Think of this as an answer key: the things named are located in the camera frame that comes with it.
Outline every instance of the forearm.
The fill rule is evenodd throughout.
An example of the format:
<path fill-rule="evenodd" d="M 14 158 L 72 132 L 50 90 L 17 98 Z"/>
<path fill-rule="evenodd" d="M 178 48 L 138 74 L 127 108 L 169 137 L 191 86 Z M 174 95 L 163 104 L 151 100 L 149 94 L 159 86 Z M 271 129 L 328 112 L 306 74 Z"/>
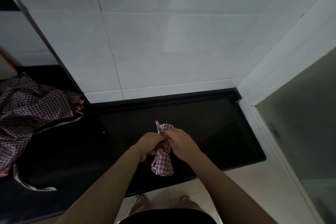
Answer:
<path fill-rule="evenodd" d="M 111 224 L 117 217 L 140 160 L 136 147 L 128 149 L 59 219 L 57 224 Z"/>
<path fill-rule="evenodd" d="M 224 223 L 276 223 L 241 187 L 203 153 L 188 162 L 209 192 Z"/>

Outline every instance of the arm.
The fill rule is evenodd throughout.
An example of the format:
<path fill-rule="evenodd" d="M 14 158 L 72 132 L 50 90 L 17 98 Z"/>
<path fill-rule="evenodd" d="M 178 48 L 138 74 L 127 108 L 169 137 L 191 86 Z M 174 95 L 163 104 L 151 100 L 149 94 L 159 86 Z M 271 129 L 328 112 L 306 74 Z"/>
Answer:
<path fill-rule="evenodd" d="M 147 133 L 129 148 L 57 221 L 57 224 L 111 224 L 140 160 L 164 137 Z"/>
<path fill-rule="evenodd" d="M 172 128 L 165 135 L 170 138 L 174 153 L 187 162 L 199 177 L 224 223 L 276 223 L 256 201 L 200 151 L 187 133 Z"/>

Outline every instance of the person's right arm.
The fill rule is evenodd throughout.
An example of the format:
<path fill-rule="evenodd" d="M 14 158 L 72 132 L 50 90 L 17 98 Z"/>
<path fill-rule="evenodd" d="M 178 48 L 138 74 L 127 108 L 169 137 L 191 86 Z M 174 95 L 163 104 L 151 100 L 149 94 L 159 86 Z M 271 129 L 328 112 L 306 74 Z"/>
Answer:
<path fill-rule="evenodd" d="M 193 139 L 178 128 L 165 132 L 173 151 L 187 162 L 210 194 L 224 223 L 276 223 L 241 187 L 200 151 Z"/>

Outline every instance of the red bracelet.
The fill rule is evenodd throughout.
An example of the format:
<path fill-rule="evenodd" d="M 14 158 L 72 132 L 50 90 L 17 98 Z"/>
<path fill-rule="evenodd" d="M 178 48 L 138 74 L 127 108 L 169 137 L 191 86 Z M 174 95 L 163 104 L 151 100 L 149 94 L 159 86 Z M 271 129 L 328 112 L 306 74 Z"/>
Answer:
<path fill-rule="evenodd" d="M 145 161 L 145 158 L 142 160 L 142 154 L 141 154 L 141 151 L 140 151 L 140 149 L 138 148 L 138 146 L 136 146 L 136 145 L 132 145 L 131 148 L 132 148 L 132 147 L 135 147 L 135 148 L 138 149 L 138 151 L 139 151 L 139 153 L 140 153 L 140 161 Z"/>

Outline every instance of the pants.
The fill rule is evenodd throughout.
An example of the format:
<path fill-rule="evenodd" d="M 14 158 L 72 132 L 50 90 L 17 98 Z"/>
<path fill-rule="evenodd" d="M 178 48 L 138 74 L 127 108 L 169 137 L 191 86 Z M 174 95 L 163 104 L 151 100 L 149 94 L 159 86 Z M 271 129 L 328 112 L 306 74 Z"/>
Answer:
<path fill-rule="evenodd" d="M 182 198 L 180 201 L 178 201 L 176 203 L 176 205 L 174 205 L 174 207 L 172 208 L 183 208 L 183 209 L 195 209 L 195 210 L 199 210 L 205 213 L 205 211 L 200 208 L 200 206 L 187 199 L 187 198 Z M 139 212 L 143 212 L 143 211 L 147 211 L 147 210 L 153 210 L 154 208 L 152 207 L 152 205 L 150 204 L 149 201 L 147 200 L 140 200 L 135 202 L 131 209 L 129 210 L 128 216 L 134 214 L 134 213 L 139 213 Z"/>

